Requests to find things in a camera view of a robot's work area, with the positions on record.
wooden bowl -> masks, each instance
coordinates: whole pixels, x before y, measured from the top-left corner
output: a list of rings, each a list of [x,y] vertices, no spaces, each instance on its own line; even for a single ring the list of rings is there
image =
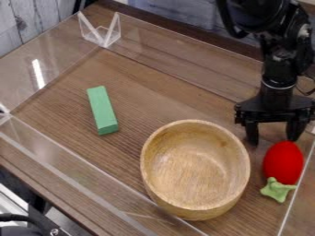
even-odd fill
[[[140,169],[156,204],[183,219],[206,220],[236,204],[250,178],[250,158],[227,129],[186,120],[151,135]]]

green block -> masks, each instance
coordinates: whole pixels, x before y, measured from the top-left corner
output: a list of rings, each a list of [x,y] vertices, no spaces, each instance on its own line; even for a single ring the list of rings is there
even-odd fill
[[[90,88],[87,90],[87,95],[94,111],[99,135],[102,136],[116,132],[119,129],[119,123],[104,86]]]

